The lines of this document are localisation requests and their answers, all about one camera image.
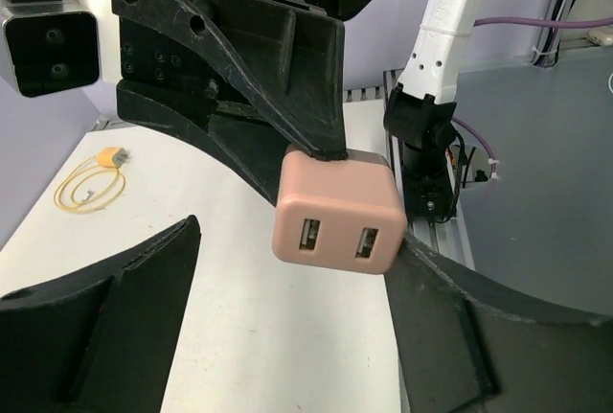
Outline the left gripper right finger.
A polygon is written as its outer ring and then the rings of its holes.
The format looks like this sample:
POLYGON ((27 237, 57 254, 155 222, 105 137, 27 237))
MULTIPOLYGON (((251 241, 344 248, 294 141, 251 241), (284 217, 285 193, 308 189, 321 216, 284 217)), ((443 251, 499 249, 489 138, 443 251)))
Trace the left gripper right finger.
POLYGON ((612 320, 505 287, 406 236, 385 284, 414 412, 608 412, 612 320))

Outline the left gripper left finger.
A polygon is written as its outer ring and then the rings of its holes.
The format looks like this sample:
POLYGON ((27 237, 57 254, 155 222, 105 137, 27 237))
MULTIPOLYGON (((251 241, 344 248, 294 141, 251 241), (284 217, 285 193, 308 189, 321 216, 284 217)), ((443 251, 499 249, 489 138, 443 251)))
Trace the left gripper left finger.
POLYGON ((158 412, 201 240, 190 215, 1 298, 4 412, 158 412))

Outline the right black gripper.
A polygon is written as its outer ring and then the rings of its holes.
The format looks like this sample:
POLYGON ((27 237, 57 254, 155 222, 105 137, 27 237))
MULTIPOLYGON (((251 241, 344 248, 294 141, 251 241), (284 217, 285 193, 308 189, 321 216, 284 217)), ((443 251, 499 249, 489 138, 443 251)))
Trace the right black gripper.
POLYGON ((346 155, 345 23, 371 1, 112 0, 118 115, 203 151, 275 205, 289 142, 346 155))

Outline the pink usb charger plug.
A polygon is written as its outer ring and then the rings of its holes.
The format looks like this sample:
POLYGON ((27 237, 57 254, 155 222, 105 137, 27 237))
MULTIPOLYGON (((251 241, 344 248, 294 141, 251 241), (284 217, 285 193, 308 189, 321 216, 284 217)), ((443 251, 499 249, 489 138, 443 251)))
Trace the pink usb charger plug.
POLYGON ((395 176, 375 152, 320 161, 290 147, 282 162, 272 238, 287 263, 383 274, 407 226, 395 176))

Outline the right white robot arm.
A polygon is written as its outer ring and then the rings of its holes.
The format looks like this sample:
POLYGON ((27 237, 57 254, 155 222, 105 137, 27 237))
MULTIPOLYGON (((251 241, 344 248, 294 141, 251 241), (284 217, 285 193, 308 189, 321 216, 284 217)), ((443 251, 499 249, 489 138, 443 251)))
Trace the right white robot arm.
MULTIPOLYGON (((345 22, 371 0, 112 0, 120 22, 119 116, 190 144, 269 202, 282 157, 347 155, 342 117, 345 22)), ((459 65, 481 0, 428 0, 407 65, 389 93, 410 218, 451 218, 460 182, 444 152, 459 65)))

